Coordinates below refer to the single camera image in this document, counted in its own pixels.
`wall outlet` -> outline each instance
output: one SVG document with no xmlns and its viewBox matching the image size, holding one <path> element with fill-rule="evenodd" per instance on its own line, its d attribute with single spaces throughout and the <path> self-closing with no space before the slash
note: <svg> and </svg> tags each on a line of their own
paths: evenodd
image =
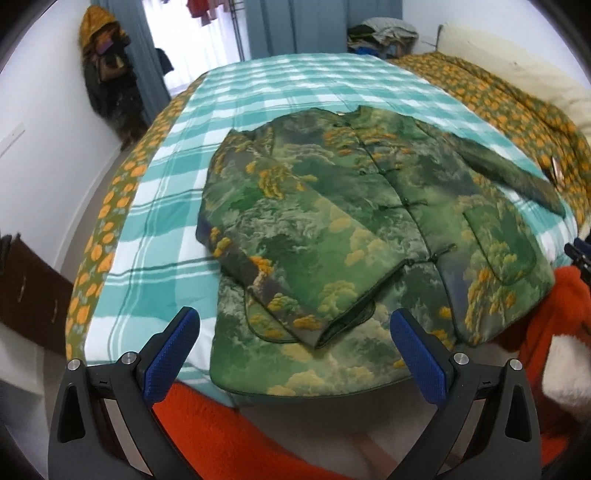
<svg viewBox="0 0 591 480">
<path fill-rule="evenodd" d="M 21 135 L 25 132 L 25 126 L 23 123 L 19 123 L 12 131 L 3 139 L 0 140 L 0 157 L 2 157 L 6 151 L 17 141 Z"/>
</svg>

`metal screw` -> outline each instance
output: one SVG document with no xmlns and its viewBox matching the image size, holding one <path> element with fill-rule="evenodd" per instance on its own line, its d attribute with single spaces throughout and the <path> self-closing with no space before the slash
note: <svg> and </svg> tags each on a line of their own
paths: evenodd
<svg viewBox="0 0 591 480">
<path fill-rule="evenodd" d="M 125 365 L 131 365 L 137 359 L 138 354 L 135 352 L 127 352 L 121 355 L 121 363 Z"/>
<path fill-rule="evenodd" d="M 513 370 L 521 370 L 523 368 L 523 364 L 519 360 L 517 360 L 516 358 L 513 358 L 509 361 L 509 366 Z"/>
<path fill-rule="evenodd" d="M 470 359 L 465 353 L 458 352 L 453 356 L 453 361 L 455 361 L 455 363 L 458 365 L 466 365 Z"/>
<path fill-rule="evenodd" d="M 77 370 L 79 366 L 80 366 L 80 360 L 78 360 L 77 358 L 75 358 L 74 360 L 70 360 L 68 362 L 68 370 L 70 370 L 71 372 L 73 372 L 74 370 Z"/>
</svg>

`baseboard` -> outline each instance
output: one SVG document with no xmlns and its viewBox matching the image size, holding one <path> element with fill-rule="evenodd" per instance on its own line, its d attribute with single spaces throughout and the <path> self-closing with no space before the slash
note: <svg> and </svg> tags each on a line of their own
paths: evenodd
<svg viewBox="0 0 591 480">
<path fill-rule="evenodd" d="M 74 234 L 76 233 L 76 229 L 78 228 L 78 224 L 80 223 L 80 220 L 82 220 L 82 215 L 84 215 L 84 212 L 88 208 L 90 200 L 95 195 L 97 189 L 99 188 L 100 183 L 105 178 L 105 175 L 107 174 L 109 169 L 113 166 L 113 163 L 115 163 L 115 160 L 117 160 L 117 158 L 120 155 L 121 155 L 121 151 L 120 151 L 119 147 L 117 147 L 117 149 L 113 152 L 113 154 L 111 155 L 109 160 L 105 163 L 105 165 L 100 170 L 100 172 L 98 172 L 95 179 L 92 181 L 92 184 L 90 185 L 90 187 L 86 191 L 86 195 L 84 195 L 84 198 L 80 202 L 80 205 L 78 205 L 78 208 L 76 209 L 76 213 L 72 217 L 72 221 L 68 225 L 68 227 L 66 229 L 66 233 L 64 235 L 64 238 L 61 241 L 60 248 L 59 248 L 58 253 L 56 255 L 56 259 L 53 262 L 53 268 L 55 268 L 57 271 L 61 270 L 61 267 L 64 263 L 64 259 L 66 257 L 67 252 L 68 252 L 68 249 L 70 248 L 72 238 L 74 238 Z"/>
</svg>

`green jacket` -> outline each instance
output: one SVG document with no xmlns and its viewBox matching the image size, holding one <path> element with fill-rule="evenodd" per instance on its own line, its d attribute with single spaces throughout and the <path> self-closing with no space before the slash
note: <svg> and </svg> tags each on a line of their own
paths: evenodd
<svg viewBox="0 0 591 480">
<path fill-rule="evenodd" d="M 401 306 L 450 349 L 492 339 L 554 277 L 491 180 L 565 215 L 548 182 L 391 111 L 311 109 L 231 131 L 197 225 L 222 266 L 212 381 L 302 397 L 401 380 L 389 336 Z"/>
</svg>

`white wall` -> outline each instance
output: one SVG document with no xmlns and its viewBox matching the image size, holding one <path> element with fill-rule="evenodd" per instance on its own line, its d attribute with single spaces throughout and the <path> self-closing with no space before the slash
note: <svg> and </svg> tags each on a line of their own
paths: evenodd
<svg viewBox="0 0 591 480">
<path fill-rule="evenodd" d="M 21 232 L 57 269 L 89 191 L 119 148 L 92 111 L 82 76 L 78 29 L 89 4 L 57 0 L 0 73 L 0 141 L 25 128 L 0 157 L 0 232 Z"/>
<path fill-rule="evenodd" d="M 402 0 L 402 16 L 425 37 L 436 38 L 439 25 L 446 22 L 489 31 L 591 88 L 562 38 L 528 0 Z"/>
</svg>

